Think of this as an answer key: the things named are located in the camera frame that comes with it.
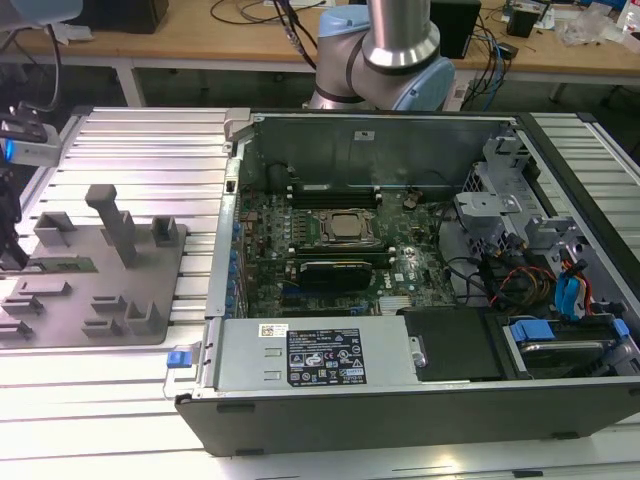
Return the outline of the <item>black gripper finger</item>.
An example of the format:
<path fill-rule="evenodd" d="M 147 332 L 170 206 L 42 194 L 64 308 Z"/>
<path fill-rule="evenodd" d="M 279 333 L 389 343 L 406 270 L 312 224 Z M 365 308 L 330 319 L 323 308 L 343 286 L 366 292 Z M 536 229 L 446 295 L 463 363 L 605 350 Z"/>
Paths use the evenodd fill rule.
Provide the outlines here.
<path fill-rule="evenodd" d="M 18 236 L 12 229 L 1 228 L 1 270 L 21 271 L 29 261 L 29 256 L 18 242 Z"/>

